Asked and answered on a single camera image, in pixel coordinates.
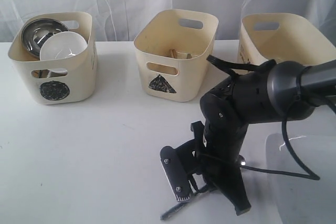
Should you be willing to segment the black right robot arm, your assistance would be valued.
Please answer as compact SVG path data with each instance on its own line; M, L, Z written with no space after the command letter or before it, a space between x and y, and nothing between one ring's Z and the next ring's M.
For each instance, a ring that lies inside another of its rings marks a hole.
M160 152L176 200L184 205L198 194L219 190L238 215L248 211L240 150L248 127L259 123L281 123L285 146L302 169L302 173L283 175L319 180L292 148L287 124L306 119L321 105L335 109L335 61L305 66L268 60L257 66L214 56L207 59L228 77L201 97L205 121L191 124L194 137Z

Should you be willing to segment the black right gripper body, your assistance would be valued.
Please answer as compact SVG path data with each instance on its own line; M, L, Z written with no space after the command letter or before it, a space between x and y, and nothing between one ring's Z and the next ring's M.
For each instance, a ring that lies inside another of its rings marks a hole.
M191 189L199 189L193 174L202 175L208 188L224 194L225 180L243 179L239 152L243 143L243 124L227 122L222 126L206 121L191 124L192 140L175 148L187 173Z

